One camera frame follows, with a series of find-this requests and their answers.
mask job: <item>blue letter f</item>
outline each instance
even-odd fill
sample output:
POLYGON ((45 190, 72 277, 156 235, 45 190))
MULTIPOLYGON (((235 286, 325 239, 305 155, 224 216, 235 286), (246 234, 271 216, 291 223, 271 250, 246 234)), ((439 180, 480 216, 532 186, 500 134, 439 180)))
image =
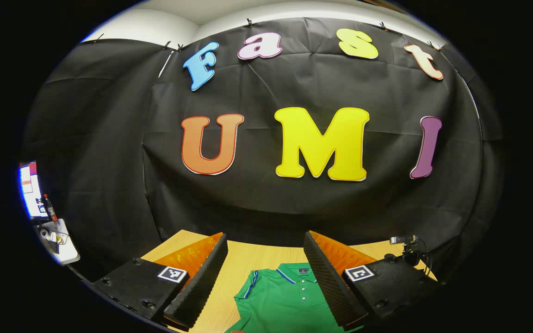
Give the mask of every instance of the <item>blue letter f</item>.
POLYGON ((203 47, 199 52, 195 53, 192 57, 188 58, 188 60, 184 62, 184 65, 182 65, 183 68, 188 68, 188 71, 191 74, 192 91, 199 89, 201 85, 205 84, 205 82, 207 82, 210 78, 213 78, 215 71, 213 69, 207 70, 205 66, 215 65, 217 61, 215 55, 213 52, 209 51, 215 50, 218 47, 219 44, 216 42, 211 42, 203 47))

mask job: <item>computer monitor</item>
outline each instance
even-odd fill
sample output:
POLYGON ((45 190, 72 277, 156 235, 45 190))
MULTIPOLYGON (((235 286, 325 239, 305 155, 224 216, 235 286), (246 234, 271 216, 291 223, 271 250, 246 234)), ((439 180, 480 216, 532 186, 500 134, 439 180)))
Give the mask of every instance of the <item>computer monitor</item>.
POLYGON ((18 178, 27 215, 32 220, 50 221, 50 217, 44 207, 43 196, 38 184, 36 161, 33 160, 32 162, 20 164, 18 178))

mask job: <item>wooden table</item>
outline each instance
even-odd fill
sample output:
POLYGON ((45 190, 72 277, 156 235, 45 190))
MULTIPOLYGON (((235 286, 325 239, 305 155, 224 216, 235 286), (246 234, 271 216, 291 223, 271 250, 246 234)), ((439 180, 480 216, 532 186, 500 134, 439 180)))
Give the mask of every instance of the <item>wooden table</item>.
MULTIPOLYGON (((155 249, 142 256, 142 259, 155 261, 186 245, 207 236, 180 230, 155 249)), ((402 254, 402 244, 391 245, 387 240, 371 244, 351 246, 375 259, 383 259, 387 253, 402 254)), ((270 247, 228 240, 228 256, 209 295, 207 304, 189 333, 224 333, 240 319, 233 296, 246 282, 252 270, 275 270, 282 263, 307 263, 303 248, 270 247)), ((425 264, 416 266, 423 269, 425 264)), ((183 332, 174 327, 174 331, 183 332)))

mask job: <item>black foam pad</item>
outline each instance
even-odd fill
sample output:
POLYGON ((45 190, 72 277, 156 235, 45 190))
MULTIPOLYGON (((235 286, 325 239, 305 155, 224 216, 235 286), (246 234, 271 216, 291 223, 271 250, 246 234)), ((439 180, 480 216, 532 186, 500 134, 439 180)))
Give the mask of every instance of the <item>black foam pad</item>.
POLYGON ((343 282, 309 232, 305 233, 303 248, 336 324, 345 331, 360 326, 362 318, 368 312, 343 282))
POLYGON ((164 320, 165 324, 184 331, 194 326, 207 303, 227 255, 228 240, 226 234, 223 234, 197 274, 164 310, 163 316, 169 320, 164 320))

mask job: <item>yellow letter m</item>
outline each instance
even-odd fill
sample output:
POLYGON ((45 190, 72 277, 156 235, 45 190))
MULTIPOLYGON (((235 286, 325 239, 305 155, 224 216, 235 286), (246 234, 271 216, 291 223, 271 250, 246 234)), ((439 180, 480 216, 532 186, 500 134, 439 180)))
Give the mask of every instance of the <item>yellow letter m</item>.
POLYGON ((335 163, 328 170, 334 180, 362 181, 366 171, 362 167, 363 130, 370 114, 361 108, 341 108, 322 135, 306 109, 282 108, 275 119, 283 125, 283 160, 275 172, 281 177, 300 178, 299 151, 314 177, 319 177, 328 160, 335 154, 335 163))

